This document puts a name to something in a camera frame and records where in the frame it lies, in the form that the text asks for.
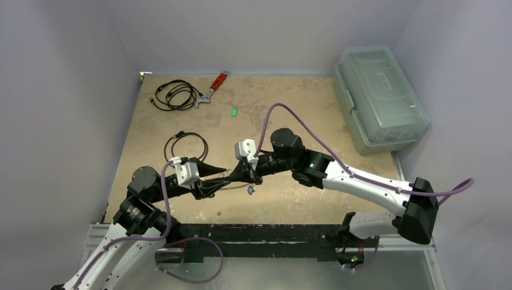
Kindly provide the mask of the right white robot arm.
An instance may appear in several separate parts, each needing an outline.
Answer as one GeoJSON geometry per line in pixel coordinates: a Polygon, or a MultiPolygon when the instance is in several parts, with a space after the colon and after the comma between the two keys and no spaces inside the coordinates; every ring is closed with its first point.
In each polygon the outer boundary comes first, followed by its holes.
{"type": "Polygon", "coordinates": [[[332,156],[306,149],[289,128],[274,131],[270,140],[273,150],[260,156],[255,156],[254,140],[241,140],[234,146],[239,164],[229,176],[231,181],[261,184],[266,175],[291,171],[292,178],[306,187],[349,193],[383,207],[373,213],[346,214],[339,238],[348,246],[389,234],[421,245],[431,242],[439,205],[431,196],[429,181],[398,181],[344,169],[332,156]]]}

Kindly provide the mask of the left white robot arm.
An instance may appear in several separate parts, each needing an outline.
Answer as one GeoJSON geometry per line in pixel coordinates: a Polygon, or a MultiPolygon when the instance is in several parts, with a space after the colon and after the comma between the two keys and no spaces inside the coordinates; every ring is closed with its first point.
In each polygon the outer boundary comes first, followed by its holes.
{"type": "Polygon", "coordinates": [[[107,233],[83,266],[71,279],[53,289],[116,289],[148,259],[157,262],[156,252],[163,247],[204,241],[222,253],[207,237],[183,237],[181,224],[172,217],[169,199],[192,193],[208,198],[225,181],[203,185],[202,178],[224,172],[195,158],[173,158],[167,164],[176,173],[166,176],[150,166],[137,169],[127,187],[107,233]]]}

